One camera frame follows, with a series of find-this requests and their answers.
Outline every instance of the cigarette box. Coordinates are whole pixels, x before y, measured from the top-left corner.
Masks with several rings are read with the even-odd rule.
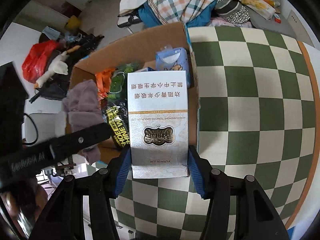
[[[129,73],[128,115],[133,178],[187,176],[186,72]]]

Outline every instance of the blue gripper pad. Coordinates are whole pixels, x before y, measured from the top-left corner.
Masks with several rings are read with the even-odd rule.
[[[125,184],[125,180],[128,177],[129,169],[131,167],[132,161],[131,161],[131,149],[128,147],[126,155],[124,157],[124,160],[120,166],[119,172],[116,175],[116,184],[113,191],[113,194],[115,197],[118,197],[118,195],[122,192],[122,189]]]
[[[192,178],[193,184],[195,185],[197,193],[201,196],[201,198],[204,198],[204,195],[205,195],[204,178],[196,164],[196,160],[194,159],[190,148],[188,151],[188,168],[191,173],[191,178]]]

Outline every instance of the checkered tablecloth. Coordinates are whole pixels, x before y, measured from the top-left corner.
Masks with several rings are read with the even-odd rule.
[[[199,155],[229,176],[255,176],[286,223],[305,185],[315,136],[313,92],[296,40],[226,26],[190,28],[189,34],[201,105]],[[235,197],[230,201],[233,239]],[[197,240],[209,200],[190,177],[132,179],[130,172],[110,203],[115,221],[140,236]]]

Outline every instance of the fuzzy purple fabric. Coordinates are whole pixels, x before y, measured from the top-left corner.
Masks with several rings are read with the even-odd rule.
[[[103,123],[97,93],[95,82],[87,80],[77,84],[62,100],[63,109],[68,113],[73,132]],[[97,145],[84,149],[83,155],[90,165],[100,160],[100,150]]]

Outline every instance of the screw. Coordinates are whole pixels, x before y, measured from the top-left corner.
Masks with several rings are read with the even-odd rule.
[[[253,182],[253,181],[254,181],[254,176],[248,175],[248,176],[246,177],[246,179],[247,179],[247,181]]]
[[[70,182],[70,181],[73,180],[73,176],[72,176],[72,175],[67,175],[67,176],[64,177],[64,180],[65,180],[66,182]]]
[[[220,170],[218,170],[218,169],[212,169],[212,170],[211,170],[211,173],[212,173],[213,175],[219,175],[219,174],[220,174]]]
[[[108,173],[108,169],[107,169],[107,168],[101,168],[101,169],[99,170],[99,173],[100,173],[101,175],[107,174],[107,173]]]

